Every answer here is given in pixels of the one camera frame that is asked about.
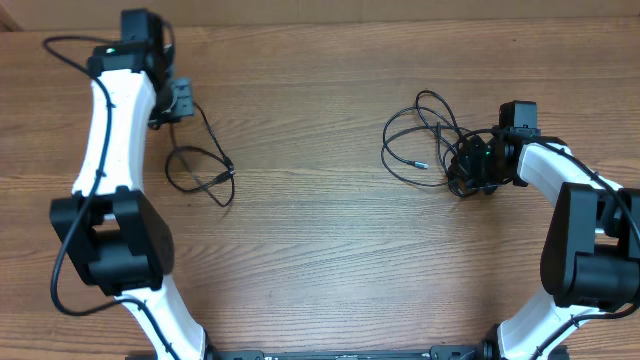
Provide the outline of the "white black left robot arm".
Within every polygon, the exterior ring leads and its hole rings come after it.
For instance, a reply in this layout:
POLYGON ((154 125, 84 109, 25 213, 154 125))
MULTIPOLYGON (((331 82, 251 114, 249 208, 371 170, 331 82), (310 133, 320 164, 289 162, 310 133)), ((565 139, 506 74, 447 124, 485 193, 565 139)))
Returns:
POLYGON ((81 170, 50 220, 60 241, 51 279, 56 308, 64 259, 109 305, 124 306, 152 343, 156 359, 212 359, 206 330, 189 313, 174 281, 168 225, 144 194, 150 128, 194 113, 191 83, 174 78, 170 25, 146 9, 121 14, 121 38, 101 39, 82 72, 91 79, 93 113, 81 170))

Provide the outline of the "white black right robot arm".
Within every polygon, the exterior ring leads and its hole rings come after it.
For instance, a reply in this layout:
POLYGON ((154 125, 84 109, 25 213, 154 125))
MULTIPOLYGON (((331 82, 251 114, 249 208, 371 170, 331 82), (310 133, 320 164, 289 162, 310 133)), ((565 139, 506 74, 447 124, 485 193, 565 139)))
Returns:
POLYGON ((459 134, 448 168, 462 196, 533 186, 554 212, 540 258, 540 289, 493 327, 471 359, 566 359, 562 342, 592 320, 639 309, 639 191, 602 177, 557 137, 537 106, 501 105, 498 125, 459 134))

